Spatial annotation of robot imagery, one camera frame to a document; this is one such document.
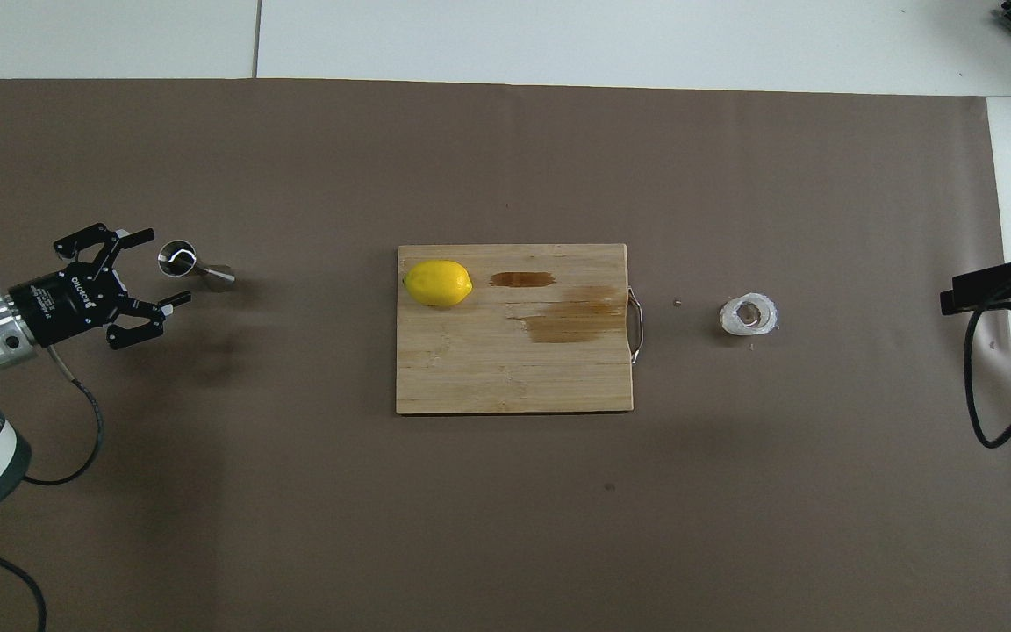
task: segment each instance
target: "brown tabletop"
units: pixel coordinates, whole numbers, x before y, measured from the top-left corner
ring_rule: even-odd
[[[976,443],[937,305],[1001,262],[983,99],[0,81],[0,283],[95,221],[156,229],[132,295],[196,295],[61,345],[107,444],[0,505],[50,629],[1011,629],[1011,444]],[[172,239],[237,290],[162,276]],[[412,243],[626,243],[635,411],[396,416]],[[778,331],[719,331],[747,291]],[[992,425],[1003,324],[978,345]],[[33,475],[88,455],[48,359],[0,405]],[[0,629],[32,617],[0,570]]]

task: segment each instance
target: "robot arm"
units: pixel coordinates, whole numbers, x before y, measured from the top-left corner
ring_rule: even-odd
[[[96,223],[54,243],[64,269],[0,290],[0,371],[36,355],[36,347],[51,348],[69,337],[107,325],[108,345],[122,349],[161,336],[166,317],[189,292],[158,303],[128,296],[113,263],[123,249],[154,239],[154,231],[109,231]],[[92,261],[81,261],[81,252],[99,245]],[[125,329],[115,325],[120,315],[141,317],[146,323]],[[10,427],[0,412],[0,501],[23,479],[30,460],[29,445]]]

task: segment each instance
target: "metal jigger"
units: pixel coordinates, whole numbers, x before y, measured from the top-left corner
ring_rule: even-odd
[[[166,276],[186,276],[193,272],[205,281],[209,291],[214,292],[229,291],[237,282],[228,265],[198,263],[193,245],[182,240],[174,240],[158,251],[158,268]]]

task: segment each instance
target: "brown stain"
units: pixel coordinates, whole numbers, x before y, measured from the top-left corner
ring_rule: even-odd
[[[608,333],[623,332],[627,324],[626,290],[585,285],[565,292],[539,315],[515,317],[525,323],[529,340],[539,343],[586,342]]]
[[[556,283],[548,272],[498,272],[489,278],[490,285],[504,288],[544,288]]]

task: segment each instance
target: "wooden cutting board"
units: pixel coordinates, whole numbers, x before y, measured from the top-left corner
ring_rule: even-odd
[[[630,411],[625,244],[408,245],[397,275],[461,263],[473,291],[425,307],[396,284],[396,413]]]

